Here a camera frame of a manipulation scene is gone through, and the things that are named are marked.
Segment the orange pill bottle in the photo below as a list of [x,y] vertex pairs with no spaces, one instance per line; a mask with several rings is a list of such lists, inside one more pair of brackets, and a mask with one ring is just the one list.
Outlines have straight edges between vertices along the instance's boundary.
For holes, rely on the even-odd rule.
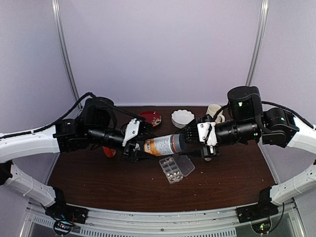
[[104,154],[108,158],[113,158],[116,155],[116,150],[108,147],[103,147]]

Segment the clear plastic pill organizer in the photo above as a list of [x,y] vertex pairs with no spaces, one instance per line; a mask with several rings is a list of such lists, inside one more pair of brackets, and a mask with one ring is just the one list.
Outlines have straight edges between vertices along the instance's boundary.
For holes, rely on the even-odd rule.
[[161,159],[159,164],[170,184],[182,181],[195,170],[195,166],[188,156],[178,154]]

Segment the grey lid supplement bottle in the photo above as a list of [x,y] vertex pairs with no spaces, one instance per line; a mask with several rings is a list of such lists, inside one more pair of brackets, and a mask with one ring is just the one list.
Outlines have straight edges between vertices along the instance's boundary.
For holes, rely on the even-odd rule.
[[183,152],[186,143],[180,133],[147,139],[144,143],[144,152],[153,156],[166,156]]

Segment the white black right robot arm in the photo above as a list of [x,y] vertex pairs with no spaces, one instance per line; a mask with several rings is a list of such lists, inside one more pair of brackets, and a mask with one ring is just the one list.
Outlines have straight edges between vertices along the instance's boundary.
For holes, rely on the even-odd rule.
[[203,158],[211,158],[218,148],[248,141],[316,152],[316,127],[295,111],[261,100],[255,86],[238,86],[227,93],[231,120],[215,123],[215,115],[204,115],[180,130],[186,144],[200,145]]

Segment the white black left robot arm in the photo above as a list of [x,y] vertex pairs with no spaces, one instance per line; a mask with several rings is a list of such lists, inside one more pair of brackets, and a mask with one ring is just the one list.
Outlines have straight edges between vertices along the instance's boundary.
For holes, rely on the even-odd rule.
[[68,119],[70,112],[67,112],[46,126],[0,136],[1,185],[37,200],[60,219],[71,215],[63,191],[25,174],[14,165],[14,159],[37,154],[69,153],[86,149],[89,145],[118,149],[126,162],[154,159],[154,155],[146,153],[141,147],[146,139],[153,137],[152,125],[145,118],[91,92],[85,93],[76,103],[82,100],[85,100],[83,110],[75,119]]

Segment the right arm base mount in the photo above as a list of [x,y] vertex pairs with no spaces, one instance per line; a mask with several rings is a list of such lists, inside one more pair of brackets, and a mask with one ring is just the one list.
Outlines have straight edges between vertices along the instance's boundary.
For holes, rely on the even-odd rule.
[[236,209],[239,223],[250,222],[252,230],[260,235],[268,234],[272,229],[271,216],[278,214],[274,204],[253,204]]

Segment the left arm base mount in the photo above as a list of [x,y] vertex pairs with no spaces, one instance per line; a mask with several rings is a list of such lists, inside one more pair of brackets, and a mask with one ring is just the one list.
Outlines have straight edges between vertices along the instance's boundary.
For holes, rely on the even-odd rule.
[[69,234],[76,224],[85,224],[88,217],[88,209],[82,207],[56,203],[50,207],[42,207],[45,214],[54,220],[53,230],[59,236]]

